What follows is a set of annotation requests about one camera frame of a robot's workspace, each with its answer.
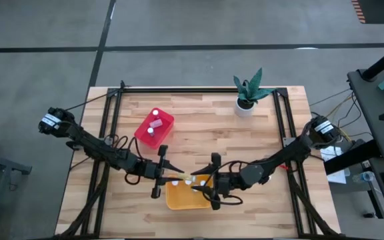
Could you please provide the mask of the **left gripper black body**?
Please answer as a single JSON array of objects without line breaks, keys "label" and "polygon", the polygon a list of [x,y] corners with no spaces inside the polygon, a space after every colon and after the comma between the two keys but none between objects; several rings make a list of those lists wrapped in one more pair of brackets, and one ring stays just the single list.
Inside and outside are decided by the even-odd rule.
[{"label": "left gripper black body", "polygon": [[161,187],[166,184],[166,178],[163,176],[165,164],[167,163],[167,145],[161,145],[158,150],[159,162],[148,162],[145,168],[145,178],[155,181],[155,185],[151,191],[151,198],[157,199],[161,195]]}]

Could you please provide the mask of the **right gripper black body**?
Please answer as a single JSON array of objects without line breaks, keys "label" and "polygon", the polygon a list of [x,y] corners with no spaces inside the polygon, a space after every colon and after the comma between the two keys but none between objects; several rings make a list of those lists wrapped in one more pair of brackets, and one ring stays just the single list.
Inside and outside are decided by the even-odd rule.
[{"label": "right gripper black body", "polygon": [[[221,156],[218,153],[211,154],[211,162],[215,166],[215,170],[211,173],[213,177],[213,190],[211,192],[211,208],[219,210],[222,205],[241,205],[242,199],[238,196],[230,194],[230,190],[234,189],[234,184],[237,183],[237,173],[234,173],[232,168],[235,164],[240,164],[238,161],[229,161],[221,163]],[[224,199],[236,199],[234,202],[222,201],[220,195]]]}]

